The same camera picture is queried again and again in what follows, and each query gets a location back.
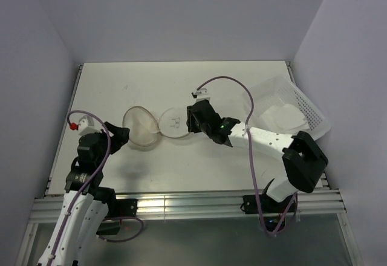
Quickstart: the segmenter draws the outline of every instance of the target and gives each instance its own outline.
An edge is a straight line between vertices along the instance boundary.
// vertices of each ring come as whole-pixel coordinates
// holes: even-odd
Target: white plastic basket
[[[259,85],[249,88],[254,100],[254,113],[252,115],[251,125],[265,128],[265,125],[259,121],[259,116],[268,110],[271,106],[283,106],[292,104],[300,109],[306,116],[310,129],[306,130],[314,140],[317,140],[331,129],[327,118],[320,110],[308,99],[305,94],[296,87],[296,85],[284,77],[274,77],[266,80]],[[247,94],[243,95],[244,109],[250,111],[251,104]]]

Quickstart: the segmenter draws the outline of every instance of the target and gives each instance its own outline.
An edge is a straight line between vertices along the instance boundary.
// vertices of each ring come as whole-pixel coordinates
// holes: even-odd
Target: white wall
[[[328,177],[366,265],[387,264],[387,0],[324,0],[293,62],[326,113]]]
[[[38,0],[0,0],[0,261],[14,265],[76,75]]]
[[[291,60],[322,0],[40,0],[78,62]]]

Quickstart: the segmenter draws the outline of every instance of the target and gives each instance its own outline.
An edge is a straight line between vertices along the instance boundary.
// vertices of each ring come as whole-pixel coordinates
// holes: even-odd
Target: white table
[[[145,62],[86,63],[71,109],[94,113],[122,125],[128,108],[141,105],[160,115],[166,109],[193,104],[191,92],[211,77],[227,75],[247,86],[274,76],[289,78],[285,62]],[[206,88],[211,104],[222,117],[245,120],[236,83],[217,80]],[[80,115],[74,116],[77,121]],[[70,164],[77,155],[76,132],[66,128],[51,172],[48,194],[64,193]],[[281,161],[255,152],[259,188],[284,172]],[[252,189],[247,150],[215,144],[204,134],[184,140],[163,138],[151,151],[124,146],[110,156],[101,186],[117,193],[200,192]]]

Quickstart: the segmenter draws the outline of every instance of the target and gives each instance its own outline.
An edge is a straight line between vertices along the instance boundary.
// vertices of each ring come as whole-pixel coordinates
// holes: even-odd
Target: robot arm
[[[113,134],[109,153],[114,154],[129,141],[129,129],[108,122],[105,122],[105,126]],[[115,206],[114,189],[99,187],[103,178],[102,171],[91,179],[108,150],[106,133],[94,129],[94,123],[87,117],[80,120],[77,130],[81,135],[78,156],[66,177],[62,210],[38,266],[84,265],[87,247],[95,238],[105,216]],[[73,208],[68,210],[85,183],[88,185],[77,197]]]
[[[203,132],[215,143],[230,147],[249,148],[246,124],[234,118],[221,118],[212,108],[207,91],[197,92],[197,101],[187,107],[189,132]],[[266,212],[278,212],[297,191],[314,190],[328,159],[306,132],[297,135],[278,134],[249,127],[252,149],[282,160],[286,174],[272,180],[261,195]]]

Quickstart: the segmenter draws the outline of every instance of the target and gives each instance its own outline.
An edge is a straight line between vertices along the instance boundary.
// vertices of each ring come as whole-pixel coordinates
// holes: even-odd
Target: purple cable
[[[296,216],[296,212],[297,212],[297,203],[298,203],[297,193],[294,193],[294,195],[290,199],[290,201],[289,201],[287,207],[285,208],[284,212],[282,213],[281,218],[279,220],[279,223],[276,226],[276,228],[274,229],[274,231],[273,232],[268,231],[267,227],[265,225],[264,215],[263,215],[262,206],[261,206],[261,200],[259,199],[258,185],[256,183],[255,168],[254,168],[254,158],[253,158],[253,142],[252,142],[252,135],[251,135],[250,129],[249,129],[249,121],[250,121],[250,118],[251,118],[251,116],[253,114],[253,111],[254,111],[253,96],[252,96],[251,92],[249,91],[249,89],[243,83],[241,83],[239,80],[234,79],[233,77],[228,77],[228,76],[213,77],[212,79],[209,79],[208,81],[206,81],[202,85],[200,85],[197,88],[197,90],[201,89],[202,87],[204,87],[208,83],[212,82],[213,80],[218,80],[218,79],[228,79],[228,80],[232,80],[232,81],[238,83],[239,85],[241,85],[244,88],[244,90],[246,91],[247,95],[249,95],[249,99],[250,99],[250,102],[252,104],[252,108],[251,108],[249,114],[247,115],[245,124],[246,124],[247,137],[249,139],[249,162],[250,162],[250,169],[251,169],[251,172],[252,172],[252,179],[253,179],[253,185],[254,185],[254,191],[255,191],[255,198],[256,198],[256,203],[257,203],[257,208],[258,208],[259,220],[261,222],[261,225],[262,225],[262,228],[264,230],[264,233],[267,236],[274,237],[274,236],[276,236],[277,233],[281,233],[281,232],[283,232],[286,229],[284,227],[282,230],[279,230],[282,222],[285,219],[286,214],[289,211],[289,208],[291,207],[291,204],[294,201],[296,201],[296,209],[294,210],[293,216],[291,217],[291,220],[290,220],[289,224],[291,224],[293,222],[294,217]]]
[[[138,232],[137,232],[136,234],[134,234],[133,236],[131,236],[131,237],[129,237],[129,238],[126,238],[126,239],[122,239],[122,240],[112,240],[112,239],[108,239],[108,238],[105,238],[105,237],[102,237],[102,236],[99,236],[98,238],[100,238],[101,240],[104,240],[104,241],[106,241],[106,242],[111,242],[111,243],[123,243],[123,242],[128,242],[128,241],[130,241],[130,240],[133,240],[134,238],[140,236],[140,234],[141,234],[141,233],[143,232],[143,230],[144,230],[144,227],[145,227],[144,222],[143,222],[141,219],[139,219],[138,217],[136,217],[136,216],[118,216],[118,217],[115,217],[115,218],[106,218],[106,219],[104,219],[104,221],[111,221],[111,220],[115,221],[115,220],[117,220],[117,219],[134,219],[134,220],[140,222],[141,228],[140,228],[140,229],[138,230]]]
[[[75,202],[77,201],[78,197],[80,196],[80,194],[83,192],[83,190],[89,185],[89,183],[94,179],[94,177],[96,177],[96,175],[103,169],[108,157],[109,157],[109,154],[110,154],[110,145],[111,145],[111,140],[110,140],[110,135],[109,135],[109,130],[108,128],[106,127],[106,125],[104,124],[104,122],[99,119],[97,116],[95,116],[94,114],[92,113],[89,113],[89,112],[86,112],[86,111],[82,111],[82,110],[73,110],[71,112],[69,112],[67,114],[67,123],[70,125],[71,122],[70,122],[70,116],[73,115],[74,113],[82,113],[82,114],[85,114],[85,115],[88,115],[94,119],[96,119],[101,125],[102,125],[102,128],[105,130],[105,133],[106,133],[106,136],[108,138],[108,148],[106,150],[106,154],[105,156],[103,157],[103,160],[102,162],[99,164],[99,166],[97,167],[97,169],[93,172],[93,174],[90,176],[90,178],[83,184],[83,186],[77,191],[77,193],[75,194],[73,200],[70,202],[70,205],[68,206],[67,208],[67,212],[68,213],[71,213],[71,210],[73,209],[74,205],[75,205]],[[65,227],[66,227],[66,223],[67,223],[67,220],[68,220],[68,217],[70,215],[65,215],[63,221],[62,221],[62,224],[60,225],[60,228],[59,228],[59,231],[58,231],[58,235],[56,236],[56,239],[55,239],[55,242],[54,242],[54,245],[53,245],[53,249],[51,251],[51,255],[54,256],[55,255],[55,252],[59,246],[59,242],[60,242],[60,239],[63,235],[63,231],[65,230]],[[51,258],[48,260],[48,263],[47,263],[47,266],[51,266],[51,263],[53,262],[53,259],[54,258]]]

